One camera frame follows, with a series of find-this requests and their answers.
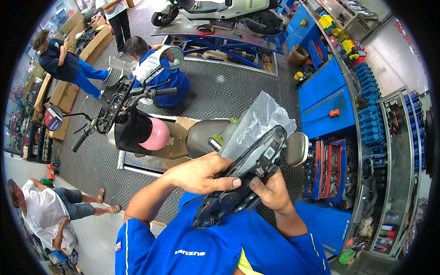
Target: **motorcycle lift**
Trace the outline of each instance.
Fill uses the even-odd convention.
[[[214,27],[214,34],[201,35],[197,33],[197,28],[203,24],[211,24]],[[268,61],[272,61],[272,64],[275,65],[275,70],[269,73],[278,76],[275,53],[284,54],[282,44],[286,41],[287,32],[283,30],[277,35],[268,36],[254,33],[241,23],[237,24],[234,30],[230,26],[230,24],[225,22],[188,20],[182,16],[180,20],[175,20],[163,27],[157,27],[151,36],[166,35],[167,37],[164,39],[165,44],[178,40],[186,55],[185,59],[205,61],[203,58],[193,58],[190,56],[196,53],[202,54],[206,51],[219,50],[237,60],[240,64],[245,65],[244,67],[263,70],[265,73],[267,73],[264,70],[265,65],[268,64]],[[240,54],[240,52],[244,51],[246,56]],[[249,55],[255,56],[254,62],[251,61]],[[221,58],[208,57],[207,59],[224,62],[224,59]]]

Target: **kickstand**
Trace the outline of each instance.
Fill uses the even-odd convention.
[[[238,33],[235,31],[235,28],[237,28],[237,24],[238,24],[238,22],[235,22],[235,24],[234,24],[234,28],[232,29],[232,34],[233,34],[233,35],[236,35],[236,36],[238,36],[238,37],[240,37],[240,38],[243,38],[243,36],[242,36],[241,34],[238,34]]]

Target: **blue lift platform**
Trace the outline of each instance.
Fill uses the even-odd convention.
[[[197,27],[203,24],[211,24],[214,27],[214,34],[198,34]],[[180,20],[175,20],[163,27],[157,27],[151,36],[179,37],[184,40],[182,50],[185,55],[219,50],[256,69],[263,69],[264,64],[262,62],[254,63],[230,50],[239,49],[256,57],[260,55],[262,49],[284,54],[282,44],[286,41],[288,34],[285,30],[277,35],[267,36],[254,33],[239,23],[235,28],[235,32],[241,35],[239,37],[232,33],[231,27],[228,28],[227,26],[230,26],[230,24],[207,20],[188,20],[185,16],[181,16]]]

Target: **brown pot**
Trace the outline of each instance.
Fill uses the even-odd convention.
[[[300,45],[295,45],[287,56],[287,63],[294,67],[302,66],[308,57],[308,52]]]

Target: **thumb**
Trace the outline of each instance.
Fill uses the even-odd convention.
[[[254,177],[250,181],[250,189],[254,191],[260,198],[264,197],[268,192],[268,188],[263,184],[263,182],[258,178]]]
[[[242,180],[237,177],[218,178],[211,180],[213,191],[226,191],[238,188],[242,184]]]

